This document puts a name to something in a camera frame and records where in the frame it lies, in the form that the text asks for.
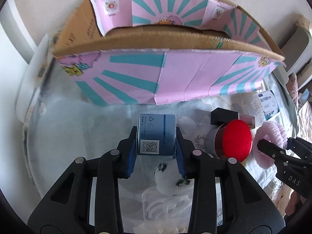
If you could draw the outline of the pink fluffy scrunchie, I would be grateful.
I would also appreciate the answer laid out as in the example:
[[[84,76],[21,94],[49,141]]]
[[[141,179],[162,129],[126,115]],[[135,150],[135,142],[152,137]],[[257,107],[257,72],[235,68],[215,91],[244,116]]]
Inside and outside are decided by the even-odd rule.
[[[257,144],[261,139],[265,139],[279,148],[286,149],[288,140],[287,133],[283,126],[273,121],[264,122],[256,131],[253,140],[253,155],[261,168],[268,169],[273,166],[274,160],[258,150]]]

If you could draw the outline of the small blue carton box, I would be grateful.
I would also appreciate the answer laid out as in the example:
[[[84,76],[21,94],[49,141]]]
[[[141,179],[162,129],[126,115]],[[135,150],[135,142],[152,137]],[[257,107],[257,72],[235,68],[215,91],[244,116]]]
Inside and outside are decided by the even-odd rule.
[[[175,115],[139,115],[137,126],[138,155],[174,156],[176,152]]]

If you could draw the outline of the panda pattern white sock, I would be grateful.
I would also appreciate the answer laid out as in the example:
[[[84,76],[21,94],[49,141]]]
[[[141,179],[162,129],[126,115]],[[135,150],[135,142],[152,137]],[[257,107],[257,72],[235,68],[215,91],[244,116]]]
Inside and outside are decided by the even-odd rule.
[[[157,190],[167,197],[183,195],[194,187],[194,181],[179,173],[175,159],[160,162],[154,172]]]

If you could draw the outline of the dental floss pick box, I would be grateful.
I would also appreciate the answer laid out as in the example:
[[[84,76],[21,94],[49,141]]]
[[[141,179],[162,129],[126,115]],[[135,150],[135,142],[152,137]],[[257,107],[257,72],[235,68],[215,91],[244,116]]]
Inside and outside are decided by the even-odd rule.
[[[261,105],[265,121],[269,121],[280,113],[278,102],[272,90],[257,93],[256,97]]]

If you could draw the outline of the red lid round jar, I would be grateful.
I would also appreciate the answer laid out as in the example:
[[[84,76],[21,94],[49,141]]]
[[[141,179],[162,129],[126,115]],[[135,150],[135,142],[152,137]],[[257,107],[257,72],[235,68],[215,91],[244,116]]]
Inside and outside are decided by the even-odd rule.
[[[249,156],[252,144],[249,126],[239,119],[234,119],[208,132],[205,151],[217,159],[232,157],[238,162],[243,162]]]

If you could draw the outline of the pink plush pig toy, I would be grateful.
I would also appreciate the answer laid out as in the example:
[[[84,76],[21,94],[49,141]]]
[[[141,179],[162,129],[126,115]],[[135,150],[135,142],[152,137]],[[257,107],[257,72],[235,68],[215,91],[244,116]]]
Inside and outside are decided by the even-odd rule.
[[[293,101],[294,104],[298,103],[298,83],[297,83],[297,76],[295,73],[289,75],[288,82],[286,84],[288,93]]]

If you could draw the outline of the pink striped cardboard box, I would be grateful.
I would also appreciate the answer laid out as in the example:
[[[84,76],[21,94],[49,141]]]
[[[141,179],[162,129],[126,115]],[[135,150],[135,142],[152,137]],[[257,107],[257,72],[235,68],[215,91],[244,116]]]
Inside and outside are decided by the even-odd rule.
[[[53,54],[99,106],[256,91],[285,59],[227,0],[83,0]]]

